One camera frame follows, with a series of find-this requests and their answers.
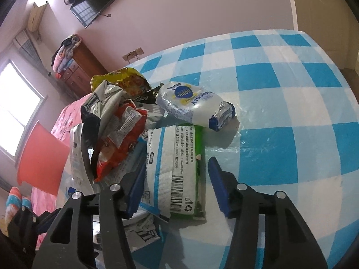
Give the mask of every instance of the blue gripper pad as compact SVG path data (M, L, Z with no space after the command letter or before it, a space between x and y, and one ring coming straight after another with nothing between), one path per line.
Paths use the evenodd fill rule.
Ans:
M232 212L229 194L236 189L238 181L232 173L222 171L216 157L211 157L208 160L208 174L212 182L219 209L224 213L225 217L229 217Z

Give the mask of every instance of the blue logo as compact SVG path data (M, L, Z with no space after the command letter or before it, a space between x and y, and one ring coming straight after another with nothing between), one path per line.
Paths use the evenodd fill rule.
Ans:
M187 86L178 86L175 89L175 96L177 98L191 98L193 96L193 92L191 90L191 88L187 87Z

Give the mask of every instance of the red plastic wrapper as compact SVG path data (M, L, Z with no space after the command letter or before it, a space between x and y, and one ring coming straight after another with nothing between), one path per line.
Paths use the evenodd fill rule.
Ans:
M101 181L127 157L130 148L145 130L146 119L147 110L137 109L131 100L117 109L98 142L100 153L95 182Z

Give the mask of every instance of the wet wipes package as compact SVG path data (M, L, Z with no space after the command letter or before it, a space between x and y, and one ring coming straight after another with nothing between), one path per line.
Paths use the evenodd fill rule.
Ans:
M169 126L148 131L140 206L164 221L171 216L205 218L199 193L201 129Z
M188 83L169 82L163 85L156 103L178 119L215 131L236 115L233 104L223 101L214 92Z

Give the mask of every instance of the table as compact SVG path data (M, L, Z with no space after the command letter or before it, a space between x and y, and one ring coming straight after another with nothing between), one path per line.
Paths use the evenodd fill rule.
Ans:
M256 191L285 191L333 267L359 232L359 105L344 77L305 33L258 30L196 40L129 65L152 86L202 86L236 107L220 132L205 129L207 162ZM160 223L162 241L133 253L137 268L223 268L234 228L205 171L206 221ZM260 218L261 268L264 220Z

